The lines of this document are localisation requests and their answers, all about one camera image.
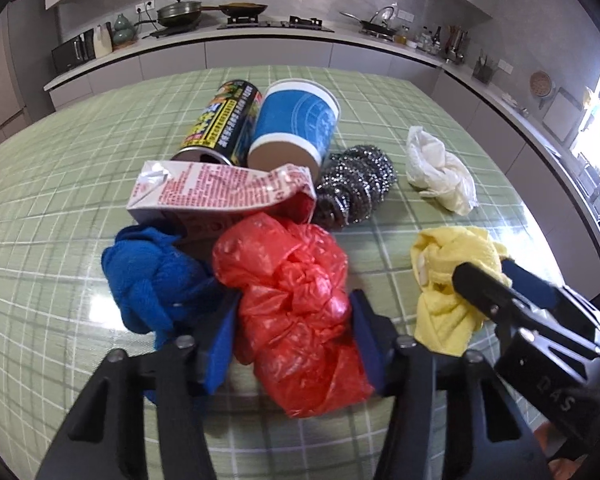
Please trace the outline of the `yellow cloth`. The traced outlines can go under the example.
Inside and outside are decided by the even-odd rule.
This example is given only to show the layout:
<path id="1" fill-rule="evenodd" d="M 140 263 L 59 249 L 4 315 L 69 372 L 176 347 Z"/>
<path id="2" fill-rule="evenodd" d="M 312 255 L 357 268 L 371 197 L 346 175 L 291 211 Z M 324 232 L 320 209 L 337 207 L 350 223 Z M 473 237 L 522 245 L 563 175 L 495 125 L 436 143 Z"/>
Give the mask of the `yellow cloth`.
<path id="1" fill-rule="evenodd" d="M 411 248 L 414 277 L 420 289 L 415 339 L 429 350 L 461 356 L 486 316 L 456 293 L 452 277 L 470 262 L 509 286 L 502 269 L 507 248 L 478 226 L 440 226 L 418 233 Z"/>

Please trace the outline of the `blue cloth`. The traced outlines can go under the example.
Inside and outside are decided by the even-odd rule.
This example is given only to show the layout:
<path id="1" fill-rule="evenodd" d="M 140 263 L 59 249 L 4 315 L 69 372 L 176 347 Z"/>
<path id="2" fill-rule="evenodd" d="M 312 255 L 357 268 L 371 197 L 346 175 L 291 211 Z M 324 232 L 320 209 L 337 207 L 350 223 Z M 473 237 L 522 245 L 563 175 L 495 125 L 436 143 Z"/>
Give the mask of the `blue cloth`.
<path id="1" fill-rule="evenodd" d="M 124 326 L 154 334 L 155 349 L 193 333 L 226 296 L 209 263 L 178 249 L 183 236 L 166 221 L 127 226 L 100 259 Z"/>

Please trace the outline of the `white paper towel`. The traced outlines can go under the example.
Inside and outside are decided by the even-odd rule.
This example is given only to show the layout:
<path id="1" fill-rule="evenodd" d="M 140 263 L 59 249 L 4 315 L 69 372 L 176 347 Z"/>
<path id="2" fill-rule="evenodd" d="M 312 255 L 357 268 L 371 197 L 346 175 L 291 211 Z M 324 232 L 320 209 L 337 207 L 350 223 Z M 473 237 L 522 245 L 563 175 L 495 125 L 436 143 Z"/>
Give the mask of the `white paper towel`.
<path id="1" fill-rule="evenodd" d="M 422 126 L 408 130 L 405 174 L 423 198 L 433 198 L 448 211 L 467 216 L 478 205 L 474 177 L 445 144 Z"/>

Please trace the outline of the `red plastic bag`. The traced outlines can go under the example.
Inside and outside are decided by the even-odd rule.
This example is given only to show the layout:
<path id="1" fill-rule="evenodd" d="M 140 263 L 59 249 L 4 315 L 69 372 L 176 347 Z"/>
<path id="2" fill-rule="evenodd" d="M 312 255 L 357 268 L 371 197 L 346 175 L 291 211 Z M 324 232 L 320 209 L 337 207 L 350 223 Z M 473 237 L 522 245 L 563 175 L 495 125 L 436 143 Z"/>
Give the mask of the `red plastic bag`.
<path id="1" fill-rule="evenodd" d="M 215 277 L 242 294 L 234 355 L 292 418 L 340 410 L 374 392 L 353 338 L 348 266 L 320 226 L 264 212 L 214 244 Z"/>

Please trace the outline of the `steel wool scrubber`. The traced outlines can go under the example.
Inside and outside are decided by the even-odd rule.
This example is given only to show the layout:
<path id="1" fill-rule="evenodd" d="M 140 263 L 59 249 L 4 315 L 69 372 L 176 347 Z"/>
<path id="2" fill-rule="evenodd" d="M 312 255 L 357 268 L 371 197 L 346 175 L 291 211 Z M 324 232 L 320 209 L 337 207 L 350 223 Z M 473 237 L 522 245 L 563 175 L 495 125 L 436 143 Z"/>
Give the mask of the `steel wool scrubber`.
<path id="1" fill-rule="evenodd" d="M 358 144 L 332 153 L 315 185 L 312 222 L 325 230 L 364 222 L 395 183 L 393 162 L 375 145 Z"/>

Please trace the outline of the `round woven trivet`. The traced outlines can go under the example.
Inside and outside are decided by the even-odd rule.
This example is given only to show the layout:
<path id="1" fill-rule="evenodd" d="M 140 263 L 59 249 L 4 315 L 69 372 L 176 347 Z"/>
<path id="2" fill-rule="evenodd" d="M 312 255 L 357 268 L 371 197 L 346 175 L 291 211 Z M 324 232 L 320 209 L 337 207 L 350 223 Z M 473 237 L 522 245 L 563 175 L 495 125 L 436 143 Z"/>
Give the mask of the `round woven trivet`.
<path id="1" fill-rule="evenodd" d="M 530 76 L 529 87 L 532 96 L 539 102 L 539 109 L 542 110 L 555 88 L 552 77 L 542 70 L 537 70 Z"/>

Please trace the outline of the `utensil holder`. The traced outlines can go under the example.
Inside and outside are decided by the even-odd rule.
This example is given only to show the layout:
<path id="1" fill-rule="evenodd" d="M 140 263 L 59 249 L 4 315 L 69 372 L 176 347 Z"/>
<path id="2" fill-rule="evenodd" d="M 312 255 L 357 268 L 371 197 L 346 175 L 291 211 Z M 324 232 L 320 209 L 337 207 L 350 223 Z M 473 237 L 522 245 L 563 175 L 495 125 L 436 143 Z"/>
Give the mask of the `utensil holder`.
<path id="1" fill-rule="evenodd" d="M 498 64 L 492 58 L 485 54 L 480 55 L 472 71 L 472 76 L 482 84 L 490 84 L 497 69 Z"/>

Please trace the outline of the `blue paper cup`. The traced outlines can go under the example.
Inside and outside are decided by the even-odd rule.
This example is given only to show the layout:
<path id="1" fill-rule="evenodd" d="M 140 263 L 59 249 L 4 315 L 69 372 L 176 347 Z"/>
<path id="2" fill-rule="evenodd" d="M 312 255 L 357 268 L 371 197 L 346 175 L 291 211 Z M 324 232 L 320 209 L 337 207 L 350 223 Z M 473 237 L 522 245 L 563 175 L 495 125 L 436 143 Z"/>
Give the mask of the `blue paper cup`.
<path id="1" fill-rule="evenodd" d="M 247 166 L 271 171 L 306 167 L 317 179 L 338 125 L 341 107 L 317 82 L 281 79 L 266 90 L 251 136 Z"/>

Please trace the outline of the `sink faucet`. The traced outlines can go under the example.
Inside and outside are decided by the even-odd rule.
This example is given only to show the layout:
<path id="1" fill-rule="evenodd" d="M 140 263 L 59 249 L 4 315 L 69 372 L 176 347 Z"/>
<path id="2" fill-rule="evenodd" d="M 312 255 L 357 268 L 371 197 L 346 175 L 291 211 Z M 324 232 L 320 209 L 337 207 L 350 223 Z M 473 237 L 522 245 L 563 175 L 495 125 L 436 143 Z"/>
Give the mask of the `sink faucet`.
<path id="1" fill-rule="evenodd" d="M 394 6 L 383 6 L 375 12 L 370 19 L 370 22 L 374 25 L 382 26 L 383 28 L 390 28 L 394 14 L 396 14 L 396 8 Z"/>

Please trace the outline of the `black yellow drink can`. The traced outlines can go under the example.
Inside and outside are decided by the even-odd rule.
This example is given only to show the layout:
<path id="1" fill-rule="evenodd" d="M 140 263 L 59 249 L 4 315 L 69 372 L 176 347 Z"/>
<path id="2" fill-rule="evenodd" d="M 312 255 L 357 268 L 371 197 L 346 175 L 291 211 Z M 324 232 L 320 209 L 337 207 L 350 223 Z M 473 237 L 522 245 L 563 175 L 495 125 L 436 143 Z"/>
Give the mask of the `black yellow drink can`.
<path id="1" fill-rule="evenodd" d="M 262 94 L 251 82 L 224 82 L 172 160 L 245 166 L 261 103 Z"/>

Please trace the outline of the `gas stove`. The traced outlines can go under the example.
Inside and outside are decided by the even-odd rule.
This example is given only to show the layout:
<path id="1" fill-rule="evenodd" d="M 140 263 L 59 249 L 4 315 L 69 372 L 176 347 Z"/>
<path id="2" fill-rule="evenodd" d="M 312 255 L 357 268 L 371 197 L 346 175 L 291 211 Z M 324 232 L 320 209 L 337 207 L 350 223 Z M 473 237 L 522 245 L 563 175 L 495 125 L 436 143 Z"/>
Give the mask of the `gas stove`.
<path id="1" fill-rule="evenodd" d="M 228 18 L 225 24 L 221 24 L 219 29 L 238 29 L 238 28 L 284 28 L 313 30 L 314 32 L 332 32 L 332 29 L 323 25 L 323 21 L 318 18 L 299 18 L 291 15 L 286 20 L 270 21 L 261 20 L 258 16 L 252 18 Z"/>

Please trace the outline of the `black microwave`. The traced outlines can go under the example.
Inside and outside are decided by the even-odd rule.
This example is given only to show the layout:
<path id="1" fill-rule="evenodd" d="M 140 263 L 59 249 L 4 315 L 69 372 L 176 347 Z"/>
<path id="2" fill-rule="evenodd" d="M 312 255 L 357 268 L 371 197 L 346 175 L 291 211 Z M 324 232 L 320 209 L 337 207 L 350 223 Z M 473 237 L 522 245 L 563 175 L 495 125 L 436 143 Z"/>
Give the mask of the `black microwave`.
<path id="1" fill-rule="evenodd" d="M 57 75 L 81 66 L 96 58 L 94 29 L 87 29 L 52 50 L 52 60 Z"/>

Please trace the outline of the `refrigerator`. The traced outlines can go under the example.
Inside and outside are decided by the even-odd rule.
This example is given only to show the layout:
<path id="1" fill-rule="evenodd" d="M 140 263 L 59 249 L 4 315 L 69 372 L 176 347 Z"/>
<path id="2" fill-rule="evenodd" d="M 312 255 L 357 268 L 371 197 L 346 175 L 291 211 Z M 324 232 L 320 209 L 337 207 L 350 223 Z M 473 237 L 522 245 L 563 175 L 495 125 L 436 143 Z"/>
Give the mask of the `refrigerator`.
<path id="1" fill-rule="evenodd" d="M 12 0 L 0 14 L 0 144 L 55 107 L 44 86 L 56 77 L 57 15 L 45 0 Z"/>

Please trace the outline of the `white jug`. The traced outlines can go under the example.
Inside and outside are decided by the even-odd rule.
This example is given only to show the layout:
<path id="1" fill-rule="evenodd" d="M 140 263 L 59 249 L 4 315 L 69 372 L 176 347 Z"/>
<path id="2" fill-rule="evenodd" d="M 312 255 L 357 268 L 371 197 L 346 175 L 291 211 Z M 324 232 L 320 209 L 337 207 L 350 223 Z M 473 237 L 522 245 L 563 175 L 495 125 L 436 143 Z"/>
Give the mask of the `white jug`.
<path id="1" fill-rule="evenodd" d="M 95 58 L 103 58 L 114 50 L 109 29 L 106 25 L 97 25 L 94 28 L 93 47 Z"/>

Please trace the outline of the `lidded wok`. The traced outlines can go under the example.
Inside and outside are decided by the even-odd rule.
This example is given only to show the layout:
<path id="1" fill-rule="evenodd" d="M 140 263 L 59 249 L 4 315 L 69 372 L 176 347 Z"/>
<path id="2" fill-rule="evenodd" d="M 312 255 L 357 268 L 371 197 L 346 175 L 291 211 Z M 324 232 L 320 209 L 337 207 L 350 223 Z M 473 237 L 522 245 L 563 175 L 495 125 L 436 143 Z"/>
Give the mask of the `lidded wok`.
<path id="1" fill-rule="evenodd" d="M 175 0 L 157 11 L 157 21 L 162 27 L 196 25 L 200 20 L 201 13 L 200 1 Z"/>

